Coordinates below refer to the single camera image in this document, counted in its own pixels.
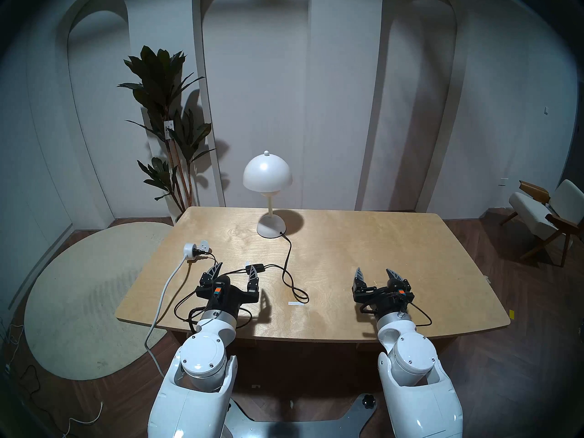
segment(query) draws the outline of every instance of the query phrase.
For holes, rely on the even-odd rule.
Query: black knob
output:
[[[375,397],[373,397],[371,394],[366,394],[365,397],[363,397],[363,406],[367,410],[375,407]]]

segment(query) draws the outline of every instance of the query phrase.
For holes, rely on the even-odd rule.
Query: potted plant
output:
[[[166,192],[162,196],[155,197],[155,200],[171,196],[181,214],[185,212],[187,207],[193,205],[191,168],[197,158],[213,150],[209,149],[197,153],[199,145],[211,132],[211,124],[203,123],[195,126],[192,110],[187,110],[181,119],[180,112],[173,107],[175,100],[186,88],[204,78],[200,76],[185,84],[193,75],[191,73],[180,82],[177,81],[180,79],[179,75],[182,72],[185,58],[186,55],[181,51],[170,56],[166,50],[160,49],[155,54],[149,47],[144,46],[140,52],[140,58],[129,56],[128,60],[124,60],[130,70],[140,77],[141,82],[118,85],[119,88],[132,90],[134,99],[146,108],[152,128],[131,120],[128,122],[139,125],[155,135],[163,143],[168,155],[168,162],[153,157],[152,165],[144,166],[138,161],[140,169],[150,177],[144,182]],[[188,187],[178,150],[186,161]],[[177,172],[182,190],[177,179]]]

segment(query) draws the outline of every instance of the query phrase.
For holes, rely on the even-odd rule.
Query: white cushion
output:
[[[545,216],[551,211],[541,202],[522,193],[513,193],[509,197],[509,204],[525,222],[532,234],[542,240],[546,240],[558,230],[556,226],[545,219]]]
[[[584,218],[584,193],[566,179],[552,193],[550,207],[560,217],[572,221],[577,226]]]

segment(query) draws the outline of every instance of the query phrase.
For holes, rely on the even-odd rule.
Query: wooden chair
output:
[[[521,256],[520,260],[533,256],[561,234],[565,234],[562,264],[560,265],[563,267],[570,236],[578,236],[583,228],[584,193],[568,179],[564,180],[551,195],[545,188],[522,180],[519,182],[519,189],[531,197],[521,193],[513,193],[509,197],[509,204],[513,207],[514,212],[499,224],[503,226],[519,215],[532,234],[543,240]]]

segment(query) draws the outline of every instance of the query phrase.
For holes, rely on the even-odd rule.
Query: wooden table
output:
[[[268,240],[256,232],[265,209],[191,207],[160,244],[116,311],[119,320],[150,325],[168,276],[182,259],[187,242],[208,240],[222,272],[252,263],[284,265],[289,244]],[[335,342],[376,340],[375,320],[359,313],[351,287],[357,267],[368,285],[385,286],[386,268],[407,278],[414,303],[433,324],[419,331],[444,338],[501,328],[510,321],[478,267],[438,215],[337,210],[278,210],[292,242],[288,270],[297,287],[310,296],[306,305],[295,301],[282,282],[282,271],[260,273],[260,302],[244,305],[253,320],[237,330],[238,338]],[[188,331],[174,305],[192,292],[212,259],[185,263],[168,286],[159,328]],[[246,288],[247,275],[230,275],[231,283]],[[181,317],[205,305],[193,295],[179,309]],[[417,324],[426,318],[409,307]],[[248,315],[240,311],[238,323]]]

